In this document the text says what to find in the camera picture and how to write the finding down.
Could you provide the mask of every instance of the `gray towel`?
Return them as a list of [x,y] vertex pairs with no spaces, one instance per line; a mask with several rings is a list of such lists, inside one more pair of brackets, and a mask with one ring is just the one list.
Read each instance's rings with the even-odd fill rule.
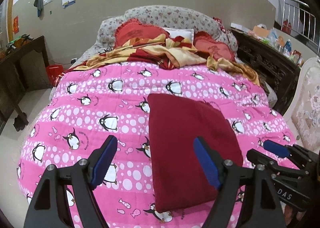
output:
[[34,7],[36,7],[38,10],[38,18],[41,15],[41,11],[43,10],[43,0],[35,0],[35,3],[33,4]]

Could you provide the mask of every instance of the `wooden side table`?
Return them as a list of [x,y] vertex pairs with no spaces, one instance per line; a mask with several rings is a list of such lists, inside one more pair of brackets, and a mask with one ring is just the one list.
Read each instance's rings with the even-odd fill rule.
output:
[[232,33],[238,40],[238,58],[265,78],[278,98],[273,108],[284,115],[294,96],[300,68],[261,41],[235,29]]
[[[23,85],[23,92],[26,93],[26,91],[28,90],[28,84],[26,82],[26,77],[23,74],[23,71],[21,69],[20,59],[33,50],[35,50],[38,53],[41,53],[45,67],[49,66],[48,54],[47,54],[47,50],[45,48],[44,36],[40,36],[40,37],[30,41],[29,43],[23,45],[19,49],[14,50],[12,53],[10,53],[8,56],[6,56],[4,59],[2,59],[0,61],[0,83],[2,84],[2,86],[4,88],[4,92],[10,98],[14,109],[16,110],[18,115],[21,117],[21,119],[25,123],[25,125],[28,125],[29,122],[27,120],[27,117],[25,117],[25,115],[23,114],[23,112],[21,111],[21,109],[18,105],[18,102],[19,102],[18,99],[16,97],[14,97],[14,95],[10,91],[10,89],[6,83],[4,72],[6,71],[6,68],[8,68],[8,65],[14,64],[16,67],[16,70],[18,72],[20,81]],[[39,87],[39,89],[37,89],[37,88],[33,87],[33,90],[40,90],[40,89],[43,89],[43,88]]]

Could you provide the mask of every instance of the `tiled floor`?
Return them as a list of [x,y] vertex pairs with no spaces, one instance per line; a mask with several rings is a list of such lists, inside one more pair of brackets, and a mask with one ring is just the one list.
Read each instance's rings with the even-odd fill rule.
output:
[[[27,93],[20,108],[28,115],[31,124],[38,113],[49,103],[51,89],[44,89]],[[13,127],[14,111],[0,135],[0,208],[14,228],[23,228],[28,210],[27,199],[20,192],[17,181],[17,166],[20,157],[20,146],[29,126],[17,132]]]

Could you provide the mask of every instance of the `beige wall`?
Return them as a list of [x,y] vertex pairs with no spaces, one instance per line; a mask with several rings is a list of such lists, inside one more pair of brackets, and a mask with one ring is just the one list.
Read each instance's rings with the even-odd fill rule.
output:
[[76,0],[62,8],[61,0],[44,6],[38,18],[34,0],[18,0],[12,18],[19,16],[20,32],[15,35],[44,35],[49,58],[69,63],[95,42],[100,23],[110,16],[124,14],[127,9],[142,5],[176,5],[198,10],[211,17],[220,17],[226,27],[231,22],[252,29],[264,23],[273,27],[275,7],[267,0]]
[[285,42],[287,42],[287,40],[290,39],[292,51],[294,51],[294,50],[299,51],[301,53],[302,58],[305,61],[307,61],[311,57],[315,57],[316,56],[315,52],[313,52],[310,48],[308,48],[306,45],[304,45],[300,41],[296,40],[292,36],[289,36],[288,34],[282,32],[282,31],[280,31],[278,29],[275,29],[275,30],[278,33],[278,36],[283,37]]

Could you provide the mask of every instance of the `red bucket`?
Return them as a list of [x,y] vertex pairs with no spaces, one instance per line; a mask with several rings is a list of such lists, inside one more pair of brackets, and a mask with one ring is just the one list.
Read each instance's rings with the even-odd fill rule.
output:
[[50,65],[45,68],[50,81],[50,84],[54,84],[55,79],[63,73],[62,65]]

